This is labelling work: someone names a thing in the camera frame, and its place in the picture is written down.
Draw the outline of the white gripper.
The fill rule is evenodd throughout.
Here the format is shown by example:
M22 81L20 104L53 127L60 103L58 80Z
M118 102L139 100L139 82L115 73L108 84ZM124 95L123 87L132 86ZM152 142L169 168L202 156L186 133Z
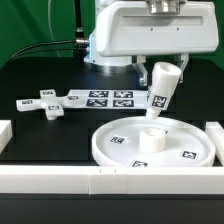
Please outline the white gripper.
M182 83L188 53L213 52L219 44L215 6L188 1L177 15L155 15L145 1L117 1L99 13L95 38L103 56L177 54L174 60ZM140 86L148 84L145 62L145 56L138 56L133 64Z

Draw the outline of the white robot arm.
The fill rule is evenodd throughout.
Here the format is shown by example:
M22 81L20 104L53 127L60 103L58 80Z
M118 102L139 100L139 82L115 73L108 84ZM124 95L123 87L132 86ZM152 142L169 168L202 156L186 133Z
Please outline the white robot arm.
M148 56L173 55L180 69L189 56L219 44L215 4L198 0L95 0L95 28L85 61L106 73L132 66L147 84Z

